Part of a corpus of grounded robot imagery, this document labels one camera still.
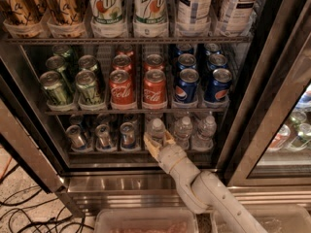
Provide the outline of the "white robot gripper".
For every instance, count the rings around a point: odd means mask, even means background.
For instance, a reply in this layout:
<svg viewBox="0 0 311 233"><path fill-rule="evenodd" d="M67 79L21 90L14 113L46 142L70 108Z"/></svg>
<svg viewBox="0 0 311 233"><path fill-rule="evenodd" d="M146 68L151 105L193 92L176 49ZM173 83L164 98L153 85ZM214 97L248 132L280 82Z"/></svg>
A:
<svg viewBox="0 0 311 233"><path fill-rule="evenodd" d="M144 133L144 143L151 156L158 160L159 167L173 179L187 179L191 174L191 162L184 150L175 145L175 139L168 130L163 137L164 148L154 141L150 134Z"/></svg>

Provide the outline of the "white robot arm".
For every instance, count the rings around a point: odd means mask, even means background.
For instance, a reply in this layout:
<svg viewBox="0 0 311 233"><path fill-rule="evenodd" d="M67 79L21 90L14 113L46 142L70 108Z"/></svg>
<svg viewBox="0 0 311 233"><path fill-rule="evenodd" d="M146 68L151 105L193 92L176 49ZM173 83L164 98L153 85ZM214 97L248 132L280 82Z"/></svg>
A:
<svg viewBox="0 0 311 233"><path fill-rule="evenodd" d="M193 164L168 131L164 133L163 144L147 132L144 142L158 166L173 178L177 193L193 213L203 214L212 207L233 233L267 233L216 175Z"/></svg>

